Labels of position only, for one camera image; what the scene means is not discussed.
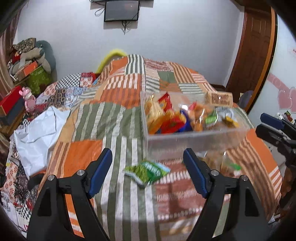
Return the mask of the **yellow white snack bag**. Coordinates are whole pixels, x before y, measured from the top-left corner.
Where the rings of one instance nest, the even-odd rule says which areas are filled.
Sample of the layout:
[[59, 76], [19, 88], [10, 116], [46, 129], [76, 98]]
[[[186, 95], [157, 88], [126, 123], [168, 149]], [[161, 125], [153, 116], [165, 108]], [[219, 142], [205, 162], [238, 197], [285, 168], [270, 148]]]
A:
[[239, 123], [235, 116], [234, 110], [228, 107], [217, 107], [216, 108], [218, 121], [223, 122], [229, 128], [238, 128]]

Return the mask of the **pale cracker block pack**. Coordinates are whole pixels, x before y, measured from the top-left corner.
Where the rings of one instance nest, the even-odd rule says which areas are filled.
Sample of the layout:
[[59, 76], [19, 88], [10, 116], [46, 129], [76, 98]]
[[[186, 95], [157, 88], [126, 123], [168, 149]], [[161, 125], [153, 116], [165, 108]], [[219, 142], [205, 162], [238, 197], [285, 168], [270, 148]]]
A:
[[213, 106], [231, 108], [233, 106], [233, 95], [230, 92], [210, 91], [206, 94], [206, 101]]

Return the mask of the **orange chips clear bag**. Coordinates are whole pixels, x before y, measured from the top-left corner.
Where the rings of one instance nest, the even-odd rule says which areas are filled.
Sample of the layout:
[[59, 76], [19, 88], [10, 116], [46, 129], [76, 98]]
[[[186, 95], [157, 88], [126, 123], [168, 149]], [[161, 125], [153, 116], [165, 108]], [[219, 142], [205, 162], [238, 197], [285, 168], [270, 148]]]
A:
[[197, 101], [189, 106], [188, 116], [195, 132], [210, 130], [218, 121], [215, 107]]

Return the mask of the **red rice cracker bag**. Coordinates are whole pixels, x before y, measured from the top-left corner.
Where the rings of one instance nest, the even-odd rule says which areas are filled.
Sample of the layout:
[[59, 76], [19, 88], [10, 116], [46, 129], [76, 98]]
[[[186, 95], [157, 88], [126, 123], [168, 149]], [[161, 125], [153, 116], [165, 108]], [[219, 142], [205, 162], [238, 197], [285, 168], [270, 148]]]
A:
[[180, 111], [173, 110], [171, 97], [167, 92], [158, 99], [158, 103], [164, 110], [165, 117], [157, 133], [176, 133], [185, 126], [187, 122], [185, 115]]

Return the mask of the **clear bag round biscuits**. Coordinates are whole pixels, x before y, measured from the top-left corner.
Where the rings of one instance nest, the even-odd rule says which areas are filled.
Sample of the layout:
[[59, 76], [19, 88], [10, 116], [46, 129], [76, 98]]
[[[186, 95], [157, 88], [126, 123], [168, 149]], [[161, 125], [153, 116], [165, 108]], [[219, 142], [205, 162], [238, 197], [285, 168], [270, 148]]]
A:
[[165, 112], [160, 106], [160, 104], [158, 103], [158, 101], [154, 99], [154, 94], [152, 94], [145, 101], [144, 111], [145, 111], [148, 129], [156, 128], [156, 131], [157, 131], [164, 121]]

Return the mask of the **brown wooden door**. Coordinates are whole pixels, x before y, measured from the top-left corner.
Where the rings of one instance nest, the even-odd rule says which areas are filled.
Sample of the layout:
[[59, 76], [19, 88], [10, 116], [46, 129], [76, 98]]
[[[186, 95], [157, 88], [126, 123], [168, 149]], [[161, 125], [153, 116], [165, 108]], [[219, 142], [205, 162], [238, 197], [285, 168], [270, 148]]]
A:
[[276, 15], [246, 7], [238, 52], [226, 85], [226, 91], [238, 102], [241, 94], [252, 91], [244, 110], [249, 113], [266, 81], [276, 44]]

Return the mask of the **white crumpled sheet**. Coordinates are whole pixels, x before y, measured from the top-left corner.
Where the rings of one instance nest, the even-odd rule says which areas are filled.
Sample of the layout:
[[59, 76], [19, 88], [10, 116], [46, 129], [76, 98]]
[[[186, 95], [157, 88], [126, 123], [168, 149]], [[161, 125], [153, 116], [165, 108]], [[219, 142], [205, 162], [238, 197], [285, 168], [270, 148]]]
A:
[[28, 126], [14, 131], [16, 150], [28, 178], [47, 168], [69, 114], [69, 109], [50, 106]]

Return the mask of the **small green snack packet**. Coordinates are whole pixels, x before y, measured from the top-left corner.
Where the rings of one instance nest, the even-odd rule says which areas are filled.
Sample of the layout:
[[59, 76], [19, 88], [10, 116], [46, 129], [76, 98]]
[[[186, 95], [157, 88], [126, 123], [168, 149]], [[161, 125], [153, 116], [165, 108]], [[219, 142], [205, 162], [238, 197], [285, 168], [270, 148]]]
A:
[[125, 167], [123, 173], [132, 178], [140, 188], [145, 188], [165, 177], [170, 171], [170, 168], [161, 163], [144, 159], [137, 165]]

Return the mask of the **clear plastic storage box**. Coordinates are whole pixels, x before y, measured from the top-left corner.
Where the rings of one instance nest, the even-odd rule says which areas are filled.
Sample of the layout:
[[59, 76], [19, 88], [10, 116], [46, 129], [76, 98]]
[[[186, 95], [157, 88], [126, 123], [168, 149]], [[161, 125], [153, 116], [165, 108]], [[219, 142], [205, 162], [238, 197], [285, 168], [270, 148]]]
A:
[[144, 157], [180, 158], [186, 148], [194, 152], [234, 148], [250, 125], [238, 108], [218, 106], [207, 94], [181, 92], [140, 93]]

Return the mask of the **red gift box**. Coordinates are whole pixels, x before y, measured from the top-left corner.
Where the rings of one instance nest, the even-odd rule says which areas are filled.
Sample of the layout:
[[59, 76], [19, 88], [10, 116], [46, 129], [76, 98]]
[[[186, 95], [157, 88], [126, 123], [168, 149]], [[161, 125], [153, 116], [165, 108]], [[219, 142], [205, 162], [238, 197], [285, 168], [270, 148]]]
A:
[[11, 90], [11, 92], [5, 96], [1, 100], [0, 104], [0, 114], [1, 117], [7, 116], [8, 113], [11, 111], [13, 106], [17, 103], [17, 101], [21, 98], [21, 95], [19, 94], [19, 91], [22, 90], [21, 86], [16, 86]]

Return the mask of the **green patterned storage box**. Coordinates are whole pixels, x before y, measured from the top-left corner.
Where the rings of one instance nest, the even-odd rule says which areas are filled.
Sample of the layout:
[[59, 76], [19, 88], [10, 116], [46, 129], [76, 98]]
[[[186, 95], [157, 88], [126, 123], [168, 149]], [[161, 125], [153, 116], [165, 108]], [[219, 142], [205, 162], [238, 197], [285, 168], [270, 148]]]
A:
[[26, 86], [31, 89], [33, 95], [39, 95], [51, 83], [51, 74], [47, 73], [42, 66], [35, 69], [26, 79]]

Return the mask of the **grey plush toy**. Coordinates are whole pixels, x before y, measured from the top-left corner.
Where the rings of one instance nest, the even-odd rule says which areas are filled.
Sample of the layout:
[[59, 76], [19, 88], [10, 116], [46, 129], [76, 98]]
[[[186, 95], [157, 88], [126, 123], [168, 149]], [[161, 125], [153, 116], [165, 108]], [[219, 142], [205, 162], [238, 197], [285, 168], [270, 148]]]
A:
[[36, 41], [35, 38], [26, 39], [14, 45], [14, 48], [20, 50], [21, 54], [16, 57], [12, 70], [10, 70], [12, 75], [16, 75], [21, 68], [33, 60], [36, 60], [47, 73], [52, 73], [56, 68], [53, 49], [49, 42], [45, 40]]

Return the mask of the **yellow chair back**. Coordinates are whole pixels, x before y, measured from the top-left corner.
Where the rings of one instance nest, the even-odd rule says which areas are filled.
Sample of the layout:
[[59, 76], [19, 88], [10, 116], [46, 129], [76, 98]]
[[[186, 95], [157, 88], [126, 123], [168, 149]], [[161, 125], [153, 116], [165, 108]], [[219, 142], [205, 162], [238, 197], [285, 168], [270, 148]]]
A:
[[113, 49], [111, 50], [100, 62], [95, 74], [101, 74], [104, 70], [105, 66], [110, 63], [115, 57], [125, 57], [127, 53], [121, 49]]

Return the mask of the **pink heart wall sticker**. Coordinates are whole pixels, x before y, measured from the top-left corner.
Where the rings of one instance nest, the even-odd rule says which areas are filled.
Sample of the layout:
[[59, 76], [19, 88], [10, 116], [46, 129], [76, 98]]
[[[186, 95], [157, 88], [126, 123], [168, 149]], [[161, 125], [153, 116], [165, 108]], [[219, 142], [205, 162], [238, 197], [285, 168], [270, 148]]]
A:
[[279, 78], [269, 73], [267, 80], [278, 89], [278, 104], [280, 109], [289, 109], [295, 113], [295, 87], [288, 88]]

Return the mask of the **small wall monitor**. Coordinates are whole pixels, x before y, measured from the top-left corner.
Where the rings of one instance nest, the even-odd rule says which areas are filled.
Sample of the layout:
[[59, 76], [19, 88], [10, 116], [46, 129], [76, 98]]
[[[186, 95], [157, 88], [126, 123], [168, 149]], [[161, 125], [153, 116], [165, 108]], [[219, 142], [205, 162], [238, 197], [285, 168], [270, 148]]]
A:
[[140, 1], [106, 1], [105, 22], [137, 21]]

